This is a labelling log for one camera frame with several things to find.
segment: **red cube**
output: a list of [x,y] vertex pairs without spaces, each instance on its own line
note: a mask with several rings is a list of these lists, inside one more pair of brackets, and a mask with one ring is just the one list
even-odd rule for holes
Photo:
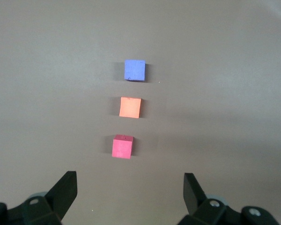
[[130,158],[132,152],[133,137],[116,135],[113,139],[112,157]]

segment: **cube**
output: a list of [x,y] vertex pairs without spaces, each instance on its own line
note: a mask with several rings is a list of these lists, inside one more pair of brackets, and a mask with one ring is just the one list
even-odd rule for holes
[[132,152],[133,137],[116,135],[113,139],[112,157],[130,158]]
[[141,98],[121,97],[120,116],[139,118],[141,109]]
[[125,60],[125,80],[145,81],[145,60]]

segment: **orange cube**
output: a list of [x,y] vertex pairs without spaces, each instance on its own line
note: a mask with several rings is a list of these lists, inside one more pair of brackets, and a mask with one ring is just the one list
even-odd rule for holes
[[121,97],[120,116],[139,118],[141,109],[141,98]]

